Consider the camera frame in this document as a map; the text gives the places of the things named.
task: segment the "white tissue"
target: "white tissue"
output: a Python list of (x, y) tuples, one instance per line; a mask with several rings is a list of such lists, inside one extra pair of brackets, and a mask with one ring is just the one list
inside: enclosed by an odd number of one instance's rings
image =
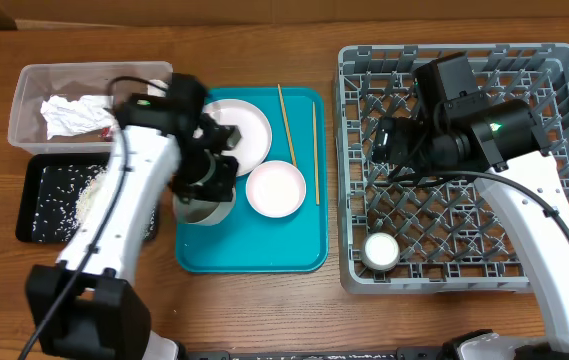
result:
[(110, 128), (115, 119), (104, 108), (110, 108), (111, 99), (102, 95), (84, 95), (68, 101), (54, 95), (42, 103), (40, 112), (46, 120), (46, 138), (74, 136)]
[[(152, 82), (153, 84), (157, 85), (157, 86), (161, 86), (164, 89), (168, 89), (168, 85), (162, 81), (162, 80), (149, 80), (150, 82)], [(146, 93), (149, 95), (153, 95), (153, 96), (159, 96), (159, 97), (164, 97), (166, 96), (166, 92), (162, 91), (158, 88), (156, 88), (155, 86), (151, 86), (151, 85), (146, 85)]]

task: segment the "gray dish rack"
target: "gray dish rack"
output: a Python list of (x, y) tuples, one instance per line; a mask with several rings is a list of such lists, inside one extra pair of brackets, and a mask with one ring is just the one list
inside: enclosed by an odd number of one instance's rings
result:
[[(499, 219), (472, 183), (386, 188), (394, 165), (369, 161), (378, 119), (419, 111), (412, 71), (455, 52), (467, 54), (493, 103), (524, 99), (541, 116), (569, 200), (568, 44), (347, 46), (334, 90), (340, 277), (351, 293), (530, 291)], [(394, 235), (401, 248), (400, 263), (388, 272), (360, 260), (364, 239), (379, 231)]]

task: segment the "wooden chopstick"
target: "wooden chopstick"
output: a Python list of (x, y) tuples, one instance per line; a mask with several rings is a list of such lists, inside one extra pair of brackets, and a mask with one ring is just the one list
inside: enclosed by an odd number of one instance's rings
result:
[(320, 183), (317, 171), (317, 119), (315, 116), (315, 102), (313, 102), (313, 153), (315, 155), (315, 204), (320, 204)]
[(286, 116), (286, 106), (284, 106), (284, 97), (282, 96), (282, 87), (280, 84), (277, 84), (277, 91), (280, 93), (280, 104), (282, 105), (282, 117), (284, 117), (286, 137), (288, 138), (288, 149), (291, 151), (293, 166), (297, 167), (297, 161), (295, 160), (295, 150), (293, 150), (293, 139), (291, 139), (291, 130), (288, 128), (288, 117)]

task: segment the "small white bowl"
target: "small white bowl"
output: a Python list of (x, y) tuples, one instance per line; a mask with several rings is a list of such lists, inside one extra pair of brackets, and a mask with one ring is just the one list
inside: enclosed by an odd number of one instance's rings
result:
[(306, 197), (302, 173), (284, 161), (268, 161), (248, 176), (246, 197), (258, 213), (281, 218), (294, 213)]

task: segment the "white plate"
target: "white plate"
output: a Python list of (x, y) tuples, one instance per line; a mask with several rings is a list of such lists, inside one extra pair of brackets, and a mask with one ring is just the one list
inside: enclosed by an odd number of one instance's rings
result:
[(221, 125), (239, 127), (242, 140), (235, 149), (222, 152), (237, 159), (237, 176), (248, 174), (266, 159), (273, 133), (266, 115), (255, 105), (243, 100), (224, 99), (207, 104), (202, 112), (211, 115)]
[(268, 161), (248, 176), (246, 197), (253, 209), (264, 216), (288, 216), (304, 202), (306, 181), (295, 166), (284, 161)]

